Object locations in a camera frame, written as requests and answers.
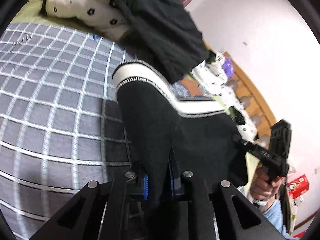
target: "red box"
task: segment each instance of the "red box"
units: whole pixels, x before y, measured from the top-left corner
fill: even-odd
[[[295,199],[309,190],[309,181],[305,174],[287,183],[289,194]]]

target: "blue component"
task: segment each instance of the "blue component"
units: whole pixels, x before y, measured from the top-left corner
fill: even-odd
[[[172,175],[172,169],[171,169],[171,165],[169,167],[169,173],[170,173],[170,186],[171,186],[171,195],[174,195],[174,179],[173,179],[173,175]]]
[[[94,34],[94,35],[93,35],[93,40],[94,40],[94,41],[97,40],[98,38],[100,38],[99,35],[97,35],[97,34]]]
[[[148,200],[148,195],[149,195],[148,175],[144,175],[143,199]]]

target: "metal bolt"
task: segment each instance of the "metal bolt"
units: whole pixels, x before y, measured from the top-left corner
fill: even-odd
[[[192,171],[184,171],[183,176],[190,178],[193,176],[193,172]]]
[[[128,178],[128,179],[132,179],[136,174],[133,172],[133,171],[127,171],[125,173],[125,176]]]
[[[92,181],[90,181],[89,183],[88,183],[88,187],[89,188],[95,188],[95,187],[97,187],[98,186],[98,183],[96,182],[96,181],[94,181],[94,180],[92,180]]]
[[[230,187],[230,185],[231,185],[230,182],[227,181],[227,180],[221,181],[220,184],[221,184],[221,186],[223,186],[223,187]]]

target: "cartoon character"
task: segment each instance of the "cartoon character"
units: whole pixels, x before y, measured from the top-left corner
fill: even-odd
[[[292,183],[290,183],[290,185],[289,185],[289,189],[290,189],[291,191],[292,191],[292,190],[296,190],[300,185],[301,185],[301,182],[300,182],[300,181],[292,182]]]

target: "gray grid mat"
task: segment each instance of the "gray grid mat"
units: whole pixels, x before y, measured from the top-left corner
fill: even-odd
[[[110,80],[131,58],[78,30],[7,28],[0,40],[0,207],[17,239],[31,237],[88,181],[129,169],[132,147]]]

